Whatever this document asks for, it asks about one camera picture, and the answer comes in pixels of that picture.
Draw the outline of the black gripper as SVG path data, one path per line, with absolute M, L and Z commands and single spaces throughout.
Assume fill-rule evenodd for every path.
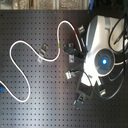
M 84 62 L 85 61 L 85 58 L 87 56 L 87 47 L 84 47 L 84 50 L 83 51 L 77 51 L 76 49 L 72 48 L 72 47 L 69 47 L 68 45 L 65 45 L 64 46 L 64 52 L 67 53 L 67 54 L 74 54 L 76 52 L 76 55 L 75 57 L 78 58 L 80 61 Z M 83 70 L 71 70 L 74 72 L 74 76 L 76 76 L 77 73 L 83 73 Z

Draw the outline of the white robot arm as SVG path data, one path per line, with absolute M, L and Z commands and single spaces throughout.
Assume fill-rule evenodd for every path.
M 126 47 L 122 37 L 124 28 L 124 19 L 97 15 L 87 29 L 85 52 L 69 46 L 64 51 L 84 61 L 83 72 L 90 79 L 107 76 L 116 65 L 115 55 Z

